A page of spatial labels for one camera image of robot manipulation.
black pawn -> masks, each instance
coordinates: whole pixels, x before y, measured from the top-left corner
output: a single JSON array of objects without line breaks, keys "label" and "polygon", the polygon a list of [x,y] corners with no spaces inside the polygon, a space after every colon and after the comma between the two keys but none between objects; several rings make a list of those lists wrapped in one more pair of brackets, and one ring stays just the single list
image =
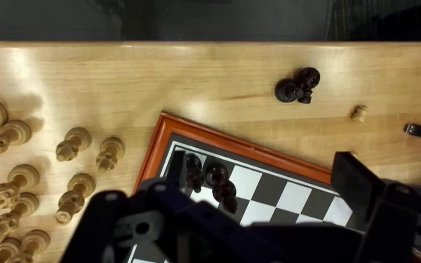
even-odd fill
[{"label": "black pawn", "polygon": [[227,168],[220,163],[211,163],[206,169],[206,182],[212,188],[228,178]]},{"label": "black pawn", "polygon": [[303,97],[303,90],[297,82],[291,79],[283,79],[276,85],[274,91],[277,100],[283,103],[291,103],[292,101]]},{"label": "black pawn", "polygon": [[300,103],[311,103],[312,89],[319,84],[320,80],[321,74],[314,67],[306,67],[300,71],[297,81],[304,92],[303,97],[299,98]]},{"label": "black pawn", "polygon": [[201,171],[201,160],[194,153],[188,153],[186,155],[186,169],[186,186],[199,193],[201,186],[204,184],[204,175]]},{"label": "black pawn", "polygon": [[224,180],[212,188],[212,195],[219,202],[225,211],[229,213],[236,213],[238,202],[237,202],[237,189],[231,181]]}]

